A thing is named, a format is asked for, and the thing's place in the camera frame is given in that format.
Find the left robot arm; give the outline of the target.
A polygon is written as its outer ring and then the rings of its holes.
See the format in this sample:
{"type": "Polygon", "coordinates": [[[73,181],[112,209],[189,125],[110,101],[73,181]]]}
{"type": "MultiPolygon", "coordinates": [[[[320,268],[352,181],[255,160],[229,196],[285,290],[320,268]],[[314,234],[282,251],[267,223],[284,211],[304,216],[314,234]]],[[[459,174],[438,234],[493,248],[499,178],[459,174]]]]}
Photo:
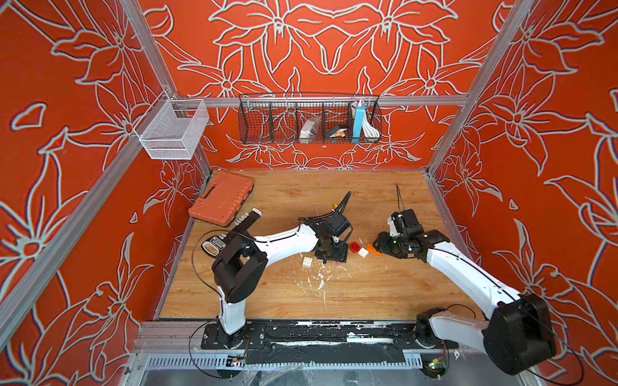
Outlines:
{"type": "Polygon", "coordinates": [[[225,247],[212,264],[220,296],[218,323],[227,335],[246,325],[246,300],[256,290],[267,268],[288,257],[313,253],[322,262],[347,262],[353,226],[338,211],[302,218],[293,229],[269,236],[251,236],[249,228],[261,217],[252,211],[229,231],[225,247]]]}

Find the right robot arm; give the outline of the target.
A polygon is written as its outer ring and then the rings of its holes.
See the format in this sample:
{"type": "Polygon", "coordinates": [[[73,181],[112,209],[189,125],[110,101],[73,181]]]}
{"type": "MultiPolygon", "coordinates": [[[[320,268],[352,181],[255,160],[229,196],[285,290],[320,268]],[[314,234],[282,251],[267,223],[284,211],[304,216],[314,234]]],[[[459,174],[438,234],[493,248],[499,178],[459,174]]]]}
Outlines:
{"type": "Polygon", "coordinates": [[[483,320],[433,308],[416,318],[418,345],[433,348],[452,341],[486,354],[504,373],[516,375],[552,358],[556,342],[547,303],[521,294],[460,252],[437,230],[393,236],[378,234],[374,249],[399,259],[416,258],[443,273],[475,302],[483,320]]]}

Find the red lego brick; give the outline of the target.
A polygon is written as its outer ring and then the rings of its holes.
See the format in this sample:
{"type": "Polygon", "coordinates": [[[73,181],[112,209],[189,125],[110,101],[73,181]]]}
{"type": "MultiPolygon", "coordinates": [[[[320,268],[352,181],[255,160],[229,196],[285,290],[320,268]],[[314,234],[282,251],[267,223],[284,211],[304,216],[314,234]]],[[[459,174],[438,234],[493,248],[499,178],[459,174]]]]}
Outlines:
{"type": "Polygon", "coordinates": [[[355,253],[355,254],[359,254],[360,250],[361,250],[361,246],[359,244],[357,244],[356,242],[353,242],[350,246],[349,249],[355,253]]]}

